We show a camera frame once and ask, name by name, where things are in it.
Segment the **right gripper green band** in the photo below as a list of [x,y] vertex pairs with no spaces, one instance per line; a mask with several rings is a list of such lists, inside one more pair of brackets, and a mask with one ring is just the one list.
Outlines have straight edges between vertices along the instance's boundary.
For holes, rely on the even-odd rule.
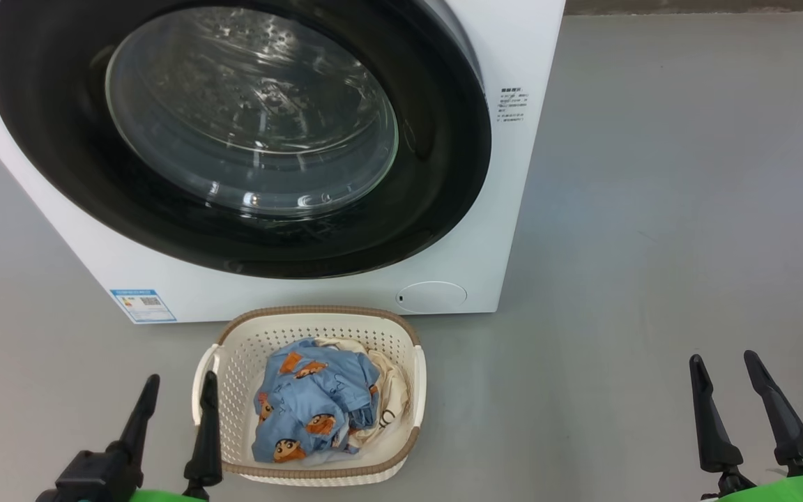
[[[744,353],[744,362],[756,394],[762,398],[774,436],[774,457],[778,465],[803,466],[803,422],[783,391],[768,372],[760,356],[752,350]],[[714,386],[700,355],[689,359],[691,391],[698,457],[701,470],[708,473],[735,473],[743,462],[740,449],[732,444],[714,403]],[[783,478],[724,495],[703,495],[701,502],[803,502],[803,476]]]

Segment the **white front-load washing machine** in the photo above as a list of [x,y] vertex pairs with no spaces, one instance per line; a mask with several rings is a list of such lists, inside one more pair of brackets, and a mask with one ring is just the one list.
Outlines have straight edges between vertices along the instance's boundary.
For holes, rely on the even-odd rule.
[[[284,305],[350,305],[414,315],[402,310],[395,296],[420,282],[450,282],[465,289],[466,302],[452,314],[495,312],[566,0],[423,1],[449,22],[479,72],[491,121],[491,156],[481,191],[460,222],[399,263],[308,280],[195,266],[121,237],[70,203],[22,155],[1,117],[0,161],[112,298],[111,289],[156,290],[176,322],[227,321]],[[502,88],[529,92],[522,123],[495,121]]]

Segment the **blue energy label sticker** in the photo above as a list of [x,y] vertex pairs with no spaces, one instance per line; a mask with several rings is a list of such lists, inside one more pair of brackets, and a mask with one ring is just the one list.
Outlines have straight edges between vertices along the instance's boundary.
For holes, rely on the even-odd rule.
[[134,324],[168,324],[176,322],[176,317],[156,290],[153,289],[111,289],[115,301]]

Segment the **round black glass washer door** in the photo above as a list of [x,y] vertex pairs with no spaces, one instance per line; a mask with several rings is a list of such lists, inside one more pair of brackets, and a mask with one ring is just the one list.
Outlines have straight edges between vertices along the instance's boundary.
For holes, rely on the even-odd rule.
[[0,0],[0,117],[121,237],[277,279],[420,253],[491,156],[480,74],[423,0]]

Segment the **cream white garment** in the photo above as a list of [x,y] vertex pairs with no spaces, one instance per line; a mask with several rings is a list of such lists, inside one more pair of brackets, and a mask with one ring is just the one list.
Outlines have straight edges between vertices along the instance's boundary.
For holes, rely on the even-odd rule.
[[410,404],[410,391],[408,391],[404,372],[385,353],[368,349],[356,340],[316,337],[315,344],[318,347],[331,347],[331,349],[349,351],[367,357],[371,365],[379,370],[380,375],[373,382],[375,388],[372,390],[372,397],[376,398],[376,403],[371,406],[371,425],[363,428],[352,426],[351,423],[355,419],[360,422],[364,419],[364,413],[350,412],[350,425],[343,429],[345,433],[344,449],[332,446],[331,451],[319,452],[315,454],[313,460],[306,460],[304,464],[320,465],[345,462],[354,457],[366,457],[375,453],[376,449],[382,447],[386,439],[397,431],[399,419],[402,418]]

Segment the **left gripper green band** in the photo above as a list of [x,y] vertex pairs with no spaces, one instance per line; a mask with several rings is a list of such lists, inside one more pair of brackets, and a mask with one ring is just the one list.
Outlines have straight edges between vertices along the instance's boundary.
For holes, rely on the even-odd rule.
[[[160,376],[150,375],[144,382],[136,406],[130,413],[118,441],[107,447],[108,453],[122,455],[122,476],[131,482],[132,489],[141,488],[144,481],[142,464],[149,420],[153,417],[158,401]],[[219,411],[219,385],[217,375],[207,371],[199,397],[200,423],[194,442],[191,460],[185,465],[184,477],[187,489],[181,493],[159,489],[138,489],[128,502],[190,502],[192,499],[209,499],[207,489],[223,481],[221,463],[221,435]]]

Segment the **black text notice sticker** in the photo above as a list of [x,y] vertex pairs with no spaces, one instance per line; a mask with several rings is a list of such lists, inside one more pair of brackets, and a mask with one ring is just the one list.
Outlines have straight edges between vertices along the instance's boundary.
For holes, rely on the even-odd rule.
[[526,120],[530,94],[523,88],[502,88],[495,108],[497,123],[522,123]]

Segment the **cream perforated laundry basket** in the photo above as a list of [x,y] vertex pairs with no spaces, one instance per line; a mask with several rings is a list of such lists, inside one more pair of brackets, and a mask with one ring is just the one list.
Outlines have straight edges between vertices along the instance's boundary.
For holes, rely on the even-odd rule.
[[[401,369],[410,403],[373,447],[346,461],[306,466],[254,460],[257,390],[274,351],[306,337],[353,340]],[[227,324],[201,357],[192,384],[192,420],[201,425],[200,397],[207,371],[219,381],[221,461],[224,471],[268,484],[338,488],[385,482],[415,447],[426,411],[427,364],[414,328],[393,312],[334,305],[280,306],[246,312]]]

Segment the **blue cartoon-print garment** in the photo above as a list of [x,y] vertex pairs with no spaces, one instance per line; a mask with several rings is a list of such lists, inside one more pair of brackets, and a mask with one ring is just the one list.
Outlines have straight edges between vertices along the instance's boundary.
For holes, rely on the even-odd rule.
[[258,463],[329,462],[361,449],[377,422],[381,371],[360,351],[294,341],[268,357],[255,393]]

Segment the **round white filter cover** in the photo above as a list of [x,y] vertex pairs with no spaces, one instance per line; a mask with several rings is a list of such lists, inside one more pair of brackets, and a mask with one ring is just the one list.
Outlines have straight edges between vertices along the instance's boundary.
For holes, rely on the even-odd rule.
[[399,290],[398,306],[414,314],[452,314],[462,306],[468,293],[455,283],[420,282]]

